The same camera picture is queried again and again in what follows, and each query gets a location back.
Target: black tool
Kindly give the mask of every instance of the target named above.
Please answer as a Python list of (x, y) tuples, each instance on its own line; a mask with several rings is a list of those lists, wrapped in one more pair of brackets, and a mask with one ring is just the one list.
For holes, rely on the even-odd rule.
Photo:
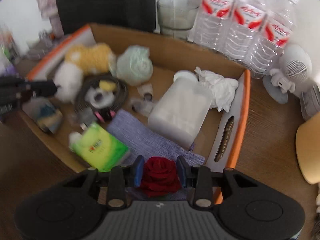
[[(125, 187), (139, 187), (144, 158), (129, 167), (99, 173), (89, 168), (26, 199), (14, 220), (27, 240), (109, 239), (296, 239), (305, 214), (292, 198), (236, 171), (190, 167), (182, 156), (177, 171), (183, 187), (194, 187), (191, 201), (133, 201)], [(108, 186), (105, 204), (100, 187)], [(221, 187), (215, 205), (212, 187)]]
[(28, 81), (20, 77), (0, 77), (0, 116), (21, 107), (32, 97), (50, 97), (57, 92), (52, 80)]

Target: red rose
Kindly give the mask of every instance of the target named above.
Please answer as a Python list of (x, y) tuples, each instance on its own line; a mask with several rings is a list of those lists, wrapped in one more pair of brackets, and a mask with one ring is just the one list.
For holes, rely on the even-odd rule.
[(180, 188), (174, 161), (162, 157), (151, 157), (144, 164), (140, 189), (148, 197), (175, 193)]

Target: purple cloth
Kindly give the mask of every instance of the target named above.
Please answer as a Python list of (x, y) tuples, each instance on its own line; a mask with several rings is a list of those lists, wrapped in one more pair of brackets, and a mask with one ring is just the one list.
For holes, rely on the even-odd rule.
[(176, 161), (177, 157), (182, 155), (191, 166), (204, 163), (203, 156), (186, 151), (176, 143), (152, 132), (123, 109), (118, 111), (106, 130), (130, 148), (131, 155), (123, 162), (124, 165), (132, 164), (138, 155), (143, 155), (145, 161), (152, 156)]

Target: cardboard box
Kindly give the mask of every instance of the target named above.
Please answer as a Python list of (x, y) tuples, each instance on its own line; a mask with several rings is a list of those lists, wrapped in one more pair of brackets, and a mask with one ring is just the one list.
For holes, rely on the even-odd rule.
[[(107, 43), (117, 54), (123, 53), (130, 45), (150, 48), (150, 59), (154, 72), (150, 82), (153, 85), (154, 99), (159, 100), (173, 82), (173, 75), (178, 70), (194, 71), (196, 66), (202, 70), (211, 70), (224, 77), (239, 80), (239, 87), (229, 113), (209, 110), (201, 130), (196, 138), (195, 153), (206, 157), (206, 166), (212, 171), (221, 172), (224, 167), (234, 168), (240, 153), (244, 137), (250, 99), (250, 73), (243, 66), (226, 59), (223, 55), (204, 49), (196, 44), (175, 40), (159, 34), (144, 33), (136, 30), (98, 24), (86, 25), (67, 38), (49, 53), (27, 76), (30, 80), (45, 79), (64, 58), (65, 52), (74, 44), (86, 46), (98, 42)], [(129, 98), (137, 97), (136, 87), (129, 87)], [(40, 140), (68, 167), (80, 172), (88, 167), (76, 154), (68, 149), (68, 135), (80, 131), (68, 121), (73, 113), (73, 106), (60, 105), (64, 121), (54, 135), (44, 134), (37, 125), (23, 112), (22, 118)], [(125, 104), (124, 109), (133, 113)], [(146, 118), (133, 113), (141, 122)]]

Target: round speaker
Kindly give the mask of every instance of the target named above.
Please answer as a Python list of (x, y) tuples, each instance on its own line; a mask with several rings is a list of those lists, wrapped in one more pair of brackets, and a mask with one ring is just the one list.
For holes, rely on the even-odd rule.
[(297, 44), (288, 44), (279, 59), (282, 73), (296, 84), (302, 83), (311, 75), (311, 59)]

